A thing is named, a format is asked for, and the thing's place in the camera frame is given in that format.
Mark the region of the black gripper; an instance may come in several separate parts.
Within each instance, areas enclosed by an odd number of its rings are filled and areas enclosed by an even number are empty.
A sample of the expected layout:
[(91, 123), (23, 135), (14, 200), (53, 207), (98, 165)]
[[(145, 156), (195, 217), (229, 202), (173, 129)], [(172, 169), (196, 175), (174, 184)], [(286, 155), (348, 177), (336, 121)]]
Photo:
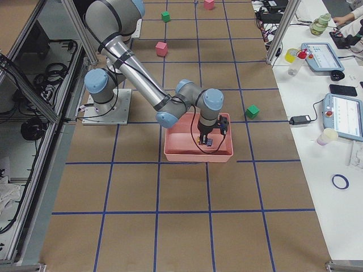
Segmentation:
[(211, 133), (213, 131), (213, 129), (215, 128), (215, 125), (212, 126), (206, 126), (202, 123), (198, 123), (197, 124), (197, 128), (200, 132), (200, 138), (205, 139), (208, 138), (208, 134)]

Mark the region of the green cube by arm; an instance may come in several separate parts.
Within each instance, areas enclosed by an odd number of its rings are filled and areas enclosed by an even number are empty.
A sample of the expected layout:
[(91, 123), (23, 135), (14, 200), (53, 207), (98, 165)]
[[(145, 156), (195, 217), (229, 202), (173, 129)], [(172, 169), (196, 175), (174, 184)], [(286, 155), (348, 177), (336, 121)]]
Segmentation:
[(168, 11), (164, 11), (161, 13), (162, 20), (167, 23), (171, 20), (170, 13)]

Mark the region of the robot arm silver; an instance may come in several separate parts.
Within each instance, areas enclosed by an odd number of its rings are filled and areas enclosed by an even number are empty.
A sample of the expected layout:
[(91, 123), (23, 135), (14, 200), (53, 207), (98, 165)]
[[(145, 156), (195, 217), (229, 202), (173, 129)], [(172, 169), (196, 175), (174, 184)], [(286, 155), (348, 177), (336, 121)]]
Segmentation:
[(156, 120), (164, 128), (173, 127), (191, 106), (199, 108), (197, 128), (200, 144), (205, 145), (208, 134), (219, 129), (226, 135), (228, 121), (220, 115), (223, 93), (215, 88), (203, 90), (187, 79), (181, 80), (175, 95), (164, 93), (161, 85), (126, 45), (135, 32), (137, 22), (145, 14), (142, 1), (93, 1), (83, 21), (94, 48), (106, 56), (114, 71), (129, 80), (156, 110)]

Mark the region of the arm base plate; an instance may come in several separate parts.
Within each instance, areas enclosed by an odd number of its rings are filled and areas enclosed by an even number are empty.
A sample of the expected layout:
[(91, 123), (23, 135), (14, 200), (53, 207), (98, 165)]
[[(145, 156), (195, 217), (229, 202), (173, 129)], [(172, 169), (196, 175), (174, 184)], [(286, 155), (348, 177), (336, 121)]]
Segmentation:
[(92, 96), (88, 96), (88, 104), (82, 118), (84, 125), (126, 125), (129, 118), (129, 108), (132, 90), (122, 88), (113, 90), (113, 99), (106, 104), (95, 103)]

